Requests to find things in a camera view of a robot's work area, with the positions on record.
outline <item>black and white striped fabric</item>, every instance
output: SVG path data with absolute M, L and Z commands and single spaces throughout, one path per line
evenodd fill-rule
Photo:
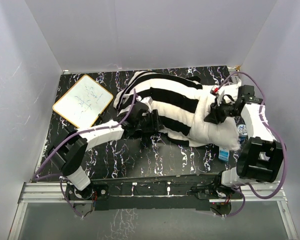
M 222 87 L 225 94 L 237 98 L 238 84 Z M 127 87 L 120 91 L 113 106 L 118 114 L 127 112 L 133 99 L 133 89 L 142 98 L 152 97 L 152 109 L 157 109 L 164 125 L 161 131 L 180 145 L 199 147 L 216 144 L 230 150 L 238 150 L 238 130 L 233 118 L 218 125 L 204 122 L 210 104 L 215 97 L 210 94 L 212 86 L 202 85 L 186 78 L 153 71 L 136 72 Z

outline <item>whiteboard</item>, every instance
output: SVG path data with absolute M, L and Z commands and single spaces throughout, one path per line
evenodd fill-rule
M 114 96 L 88 75 L 81 77 L 52 107 L 77 128 L 91 127 Z

